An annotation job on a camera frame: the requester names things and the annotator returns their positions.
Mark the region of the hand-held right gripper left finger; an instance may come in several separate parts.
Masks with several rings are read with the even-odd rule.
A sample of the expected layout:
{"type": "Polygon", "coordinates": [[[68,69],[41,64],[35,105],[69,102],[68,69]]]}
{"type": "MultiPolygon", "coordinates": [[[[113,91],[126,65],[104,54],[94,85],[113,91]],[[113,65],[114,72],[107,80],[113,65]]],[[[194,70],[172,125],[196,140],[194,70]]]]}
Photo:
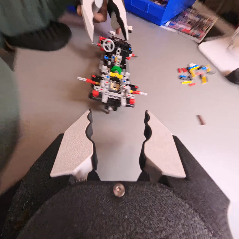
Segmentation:
{"type": "Polygon", "coordinates": [[[87,110],[65,132],[58,149],[51,178],[71,175],[76,181],[86,181],[97,170],[97,154],[92,128],[92,111],[87,110]]]}

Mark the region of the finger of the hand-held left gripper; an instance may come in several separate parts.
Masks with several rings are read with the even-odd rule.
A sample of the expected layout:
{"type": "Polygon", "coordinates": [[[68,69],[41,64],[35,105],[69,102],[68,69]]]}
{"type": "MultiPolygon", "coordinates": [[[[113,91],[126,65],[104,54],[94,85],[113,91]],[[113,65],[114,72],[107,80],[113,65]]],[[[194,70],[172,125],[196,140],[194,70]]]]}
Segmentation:
{"type": "Polygon", "coordinates": [[[129,40],[126,9],[123,0],[109,0],[108,13],[111,19],[112,29],[121,28],[125,41],[129,40]]]}
{"type": "Polygon", "coordinates": [[[88,36],[92,43],[94,41],[94,14],[92,10],[93,3],[94,0],[81,0],[81,13],[85,25],[85,30],[88,33],[88,36]]]}

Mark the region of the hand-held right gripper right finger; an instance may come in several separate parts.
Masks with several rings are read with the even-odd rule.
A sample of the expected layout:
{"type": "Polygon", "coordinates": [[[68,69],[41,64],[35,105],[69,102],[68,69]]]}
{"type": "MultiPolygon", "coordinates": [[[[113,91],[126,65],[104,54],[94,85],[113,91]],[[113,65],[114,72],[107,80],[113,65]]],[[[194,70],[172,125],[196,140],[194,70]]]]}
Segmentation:
{"type": "Polygon", "coordinates": [[[152,182],[162,177],[185,179],[186,173],[172,133],[148,110],[139,165],[152,182]]]}

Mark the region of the lego car chassis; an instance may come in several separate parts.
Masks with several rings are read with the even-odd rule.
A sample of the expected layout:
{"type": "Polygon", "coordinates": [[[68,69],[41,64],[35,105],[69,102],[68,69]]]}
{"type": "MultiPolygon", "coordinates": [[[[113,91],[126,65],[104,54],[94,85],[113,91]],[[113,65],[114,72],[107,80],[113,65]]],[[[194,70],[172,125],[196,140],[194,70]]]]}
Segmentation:
{"type": "Polygon", "coordinates": [[[103,51],[99,64],[100,75],[77,77],[91,84],[89,98],[101,102],[105,109],[111,111],[117,111],[121,106],[134,108],[136,95],[147,96],[147,93],[130,82],[129,60],[138,57],[133,53],[132,46],[115,36],[99,36],[99,41],[93,45],[103,51]]]}

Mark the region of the person's left forearm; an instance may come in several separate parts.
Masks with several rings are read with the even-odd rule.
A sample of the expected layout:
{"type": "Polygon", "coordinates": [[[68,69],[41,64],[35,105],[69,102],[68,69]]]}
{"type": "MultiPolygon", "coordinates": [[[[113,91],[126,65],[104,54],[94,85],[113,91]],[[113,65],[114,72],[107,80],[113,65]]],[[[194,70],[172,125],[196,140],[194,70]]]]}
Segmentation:
{"type": "Polygon", "coordinates": [[[57,21],[68,6],[80,0],[1,0],[0,32],[6,36],[32,32],[57,21]]]}

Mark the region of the lego instruction booklet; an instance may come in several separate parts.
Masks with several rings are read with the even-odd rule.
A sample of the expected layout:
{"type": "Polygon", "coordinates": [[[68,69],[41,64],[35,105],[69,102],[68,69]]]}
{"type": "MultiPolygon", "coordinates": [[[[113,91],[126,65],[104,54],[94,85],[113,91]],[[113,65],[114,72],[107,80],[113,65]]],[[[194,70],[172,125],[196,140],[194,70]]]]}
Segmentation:
{"type": "Polygon", "coordinates": [[[214,14],[209,15],[187,8],[161,27],[201,43],[217,20],[218,17],[214,14]]]}

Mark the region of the pile of small lego pins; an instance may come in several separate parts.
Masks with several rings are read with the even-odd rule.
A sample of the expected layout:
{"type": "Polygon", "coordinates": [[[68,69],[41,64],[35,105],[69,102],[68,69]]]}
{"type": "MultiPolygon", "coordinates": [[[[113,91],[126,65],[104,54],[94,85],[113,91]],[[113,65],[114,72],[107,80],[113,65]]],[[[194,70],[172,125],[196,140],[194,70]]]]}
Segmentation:
{"type": "Polygon", "coordinates": [[[211,69],[209,64],[199,65],[191,63],[187,67],[177,68],[178,79],[182,85],[188,85],[190,87],[197,84],[199,79],[201,84],[208,82],[208,76],[213,75],[215,72],[211,69]]]}

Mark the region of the black rubber lego tyre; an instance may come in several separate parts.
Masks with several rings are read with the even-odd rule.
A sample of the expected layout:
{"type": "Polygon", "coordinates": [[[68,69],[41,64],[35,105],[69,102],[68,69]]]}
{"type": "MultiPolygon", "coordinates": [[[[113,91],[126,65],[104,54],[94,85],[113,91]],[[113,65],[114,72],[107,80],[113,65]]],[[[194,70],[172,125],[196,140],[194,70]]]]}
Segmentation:
{"type": "Polygon", "coordinates": [[[233,70],[231,73],[225,76],[225,78],[236,85],[239,85],[239,68],[233,70]]]}

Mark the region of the person's left hand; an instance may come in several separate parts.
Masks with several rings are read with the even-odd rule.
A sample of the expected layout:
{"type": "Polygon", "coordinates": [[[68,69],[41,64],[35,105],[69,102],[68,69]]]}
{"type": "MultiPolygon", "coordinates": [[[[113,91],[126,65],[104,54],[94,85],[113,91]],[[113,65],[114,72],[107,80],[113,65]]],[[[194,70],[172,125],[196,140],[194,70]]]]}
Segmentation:
{"type": "Polygon", "coordinates": [[[101,23],[101,22],[106,22],[107,20],[107,0],[103,1],[102,7],[100,10],[94,14],[94,22],[96,23],[101,23]]]}

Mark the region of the large blue storage bin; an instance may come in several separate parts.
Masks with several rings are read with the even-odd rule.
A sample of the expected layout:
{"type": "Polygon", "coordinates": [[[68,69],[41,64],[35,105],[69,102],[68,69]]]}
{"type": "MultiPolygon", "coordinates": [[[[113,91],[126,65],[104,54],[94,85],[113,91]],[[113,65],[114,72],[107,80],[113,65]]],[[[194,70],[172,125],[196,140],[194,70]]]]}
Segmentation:
{"type": "Polygon", "coordinates": [[[167,0],[166,2],[166,5],[159,5],[152,0],[124,0],[127,11],[159,26],[191,7],[195,0],[167,0]]]}

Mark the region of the black wrist rest cushion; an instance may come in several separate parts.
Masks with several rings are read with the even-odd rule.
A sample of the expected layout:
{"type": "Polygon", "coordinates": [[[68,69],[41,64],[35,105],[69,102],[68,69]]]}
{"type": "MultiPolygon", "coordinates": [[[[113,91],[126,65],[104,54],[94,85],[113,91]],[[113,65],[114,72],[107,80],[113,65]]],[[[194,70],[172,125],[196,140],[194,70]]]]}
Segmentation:
{"type": "Polygon", "coordinates": [[[11,46],[19,48],[56,51],[66,46],[71,36],[71,30],[67,25],[51,21],[45,28],[11,37],[5,36],[5,39],[11,46]]]}

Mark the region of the person's green sweatshirt torso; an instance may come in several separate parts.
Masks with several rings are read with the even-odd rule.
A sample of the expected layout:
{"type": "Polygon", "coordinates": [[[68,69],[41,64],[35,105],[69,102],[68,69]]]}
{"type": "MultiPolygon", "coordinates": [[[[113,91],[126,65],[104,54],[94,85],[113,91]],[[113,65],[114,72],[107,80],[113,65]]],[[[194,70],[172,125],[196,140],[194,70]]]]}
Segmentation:
{"type": "Polygon", "coordinates": [[[14,73],[0,59],[0,171],[2,172],[19,140],[18,88],[14,73]]]}

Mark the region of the white stand base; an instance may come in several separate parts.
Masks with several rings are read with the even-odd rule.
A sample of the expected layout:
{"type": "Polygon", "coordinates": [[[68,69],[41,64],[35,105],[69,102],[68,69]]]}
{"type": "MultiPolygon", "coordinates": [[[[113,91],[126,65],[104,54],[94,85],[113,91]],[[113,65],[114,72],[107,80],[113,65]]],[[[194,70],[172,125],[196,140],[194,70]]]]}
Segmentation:
{"type": "Polygon", "coordinates": [[[239,68],[239,38],[223,37],[203,42],[199,51],[223,76],[239,68]]]}

